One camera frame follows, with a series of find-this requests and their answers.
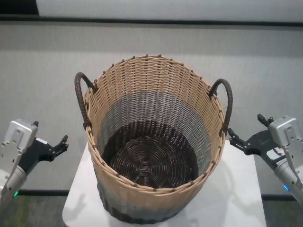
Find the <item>robotic arm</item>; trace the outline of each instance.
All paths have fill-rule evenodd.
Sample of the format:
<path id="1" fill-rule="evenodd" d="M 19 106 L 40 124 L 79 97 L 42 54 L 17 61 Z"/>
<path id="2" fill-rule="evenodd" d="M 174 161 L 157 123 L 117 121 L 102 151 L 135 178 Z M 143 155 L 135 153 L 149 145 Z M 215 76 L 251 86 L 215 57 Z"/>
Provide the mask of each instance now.
<path id="1" fill-rule="evenodd" d="M 288 116 L 274 121 L 261 114 L 258 114 L 258 120 L 267 130 L 254 134 L 247 141 L 241 140 L 229 128 L 231 145 L 246 155 L 259 155 L 284 188 L 303 205 L 303 136 L 298 121 Z"/>
<path id="2" fill-rule="evenodd" d="M 0 147 L 0 210 L 11 201 L 38 162 L 51 162 L 68 148 L 67 135 L 52 147 L 36 137 L 37 130 L 38 122 L 17 119 L 9 124 Z"/>

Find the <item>wicker basket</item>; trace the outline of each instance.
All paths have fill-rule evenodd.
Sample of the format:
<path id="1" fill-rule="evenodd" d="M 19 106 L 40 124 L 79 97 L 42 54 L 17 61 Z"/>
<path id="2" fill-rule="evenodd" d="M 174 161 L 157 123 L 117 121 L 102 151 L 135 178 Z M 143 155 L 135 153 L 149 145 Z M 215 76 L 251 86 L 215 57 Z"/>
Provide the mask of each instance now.
<path id="1" fill-rule="evenodd" d="M 83 98 L 80 80 L 88 91 Z M 216 90 L 228 95 L 226 116 Z M 119 220 L 156 223 L 179 213 L 220 161 L 232 91 L 183 64 L 133 57 L 75 89 L 104 208 Z"/>

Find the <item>dark brown basket handle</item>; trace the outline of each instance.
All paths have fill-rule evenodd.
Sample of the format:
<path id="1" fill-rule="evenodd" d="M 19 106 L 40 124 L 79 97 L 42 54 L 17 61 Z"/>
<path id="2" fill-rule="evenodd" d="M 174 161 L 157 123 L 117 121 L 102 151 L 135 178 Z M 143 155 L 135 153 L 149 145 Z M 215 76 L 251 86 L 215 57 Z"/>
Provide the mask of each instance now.
<path id="1" fill-rule="evenodd" d="M 223 84 L 226 92 L 227 92 L 227 110 L 226 110 L 226 115 L 225 115 L 225 120 L 224 123 L 222 125 L 222 131 L 226 134 L 227 133 L 227 129 L 228 129 L 228 125 L 229 125 L 229 121 L 231 119 L 231 115 L 232 115 L 232 88 L 230 86 L 230 84 L 224 80 L 224 79 L 218 79 L 214 85 L 210 88 L 210 91 L 208 93 L 209 98 L 211 99 L 213 94 L 217 95 L 217 88 L 220 84 Z"/>
<path id="2" fill-rule="evenodd" d="M 84 75 L 82 72 L 78 72 L 75 76 L 75 90 L 76 90 L 76 96 L 79 103 L 79 107 L 81 110 L 81 114 L 84 120 L 83 127 L 86 129 L 87 126 L 92 126 L 91 122 L 89 120 L 89 117 L 87 116 L 85 104 L 83 100 L 83 94 L 81 91 L 81 79 L 83 79 L 88 87 L 91 87 L 93 89 L 93 92 L 97 91 L 97 88 L 94 86 L 94 84 L 87 78 L 87 76 Z"/>

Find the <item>basket rim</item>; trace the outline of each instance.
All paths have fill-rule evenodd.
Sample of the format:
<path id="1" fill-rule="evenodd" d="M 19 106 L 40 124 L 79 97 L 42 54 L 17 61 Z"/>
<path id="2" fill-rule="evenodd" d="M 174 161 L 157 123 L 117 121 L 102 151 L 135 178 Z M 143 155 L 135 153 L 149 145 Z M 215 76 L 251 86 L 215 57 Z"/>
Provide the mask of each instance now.
<path id="1" fill-rule="evenodd" d="M 200 80 L 202 80 L 207 86 L 208 86 L 208 91 L 210 89 L 210 85 L 208 85 L 208 83 L 198 74 L 196 74 L 196 72 L 194 72 L 193 70 L 191 70 L 189 67 L 187 67 L 185 64 L 180 63 L 178 61 L 173 60 L 172 58 L 167 58 L 162 56 L 162 54 L 159 55 L 144 55 L 144 56 L 139 56 L 139 57 L 135 57 L 133 56 L 132 58 L 129 58 L 127 60 L 122 59 L 120 62 L 116 63 L 116 64 L 112 64 L 111 67 L 109 67 L 106 71 L 103 71 L 103 73 L 96 79 L 102 79 L 103 76 L 106 76 L 106 73 L 108 71 L 111 71 L 113 68 L 115 68 L 116 66 L 122 64 L 122 63 L 126 63 L 129 61 L 132 61 L 134 59 L 139 59 L 139 58 L 155 58 L 155 57 L 159 57 L 159 58 L 163 58 L 166 61 L 170 61 L 174 64 L 179 64 L 183 67 L 188 68 L 194 76 L 200 78 Z M 89 93 L 92 91 L 92 88 L 88 88 L 86 94 L 85 94 L 85 99 L 88 99 Z M 221 104 L 218 101 L 217 95 L 213 95 L 211 97 L 212 101 L 214 101 L 214 103 L 216 104 L 216 106 L 219 109 L 219 115 L 220 115 L 220 119 L 222 121 L 222 123 L 224 123 L 224 112 L 222 110 Z M 195 180 L 190 181 L 186 184 L 183 184 L 179 187 L 176 188 L 159 188 L 159 189 L 155 189 L 152 187 L 148 187 L 148 186 L 142 186 L 142 185 L 138 185 L 134 182 L 132 182 L 131 180 L 127 179 L 126 177 L 123 177 L 122 175 L 120 175 L 117 171 L 115 171 L 114 169 L 112 169 L 100 156 L 100 153 L 97 149 L 97 145 L 95 144 L 95 138 L 94 135 L 92 133 L 92 128 L 91 126 L 87 126 L 86 129 L 86 134 L 88 137 L 88 145 L 89 145 L 89 152 L 91 154 L 92 157 L 92 161 L 93 161 L 93 165 L 94 168 L 98 168 L 101 167 L 103 172 L 105 174 L 107 174 L 108 176 L 110 176 L 113 180 L 117 181 L 122 187 L 127 187 L 129 189 L 132 190 L 136 190 L 136 191 L 140 191 L 143 193 L 148 193 L 148 194 L 156 194 L 156 195 L 163 195 L 163 194 L 168 194 L 168 193 L 178 193 L 180 191 L 184 191 L 184 190 L 190 190 L 193 187 L 197 187 L 200 186 L 201 184 L 204 184 L 204 182 L 207 180 L 207 178 L 210 176 L 210 174 L 214 171 L 214 169 L 216 168 L 216 166 L 218 165 L 221 156 L 222 156 L 222 152 L 223 152 L 223 147 L 225 145 L 225 134 L 223 132 L 221 132 L 221 134 L 219 135 L 219 146 L 218 146 L 218 150 L 216 152 L 216 155 L 214 157 L 213 160 L 210 161 L 210 165 L 207 168 L 207 170 L 201 174 L 200 176 L 198 176 Z"/>

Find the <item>white table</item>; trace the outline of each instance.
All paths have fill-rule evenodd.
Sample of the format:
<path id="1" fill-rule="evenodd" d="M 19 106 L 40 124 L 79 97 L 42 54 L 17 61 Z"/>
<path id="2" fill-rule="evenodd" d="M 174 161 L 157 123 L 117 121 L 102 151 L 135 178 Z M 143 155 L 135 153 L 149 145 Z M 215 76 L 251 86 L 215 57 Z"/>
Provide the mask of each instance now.
<path id="1" fill-rule="evenodd" d="M 130 227 L 104 210 L 86 146 L 67 197 L 63 220 L 69 227 Z M 265 227 L 253 156 L 226 141 L 222 159 L 197 196 L 175 217 L 155 227 Z"/>

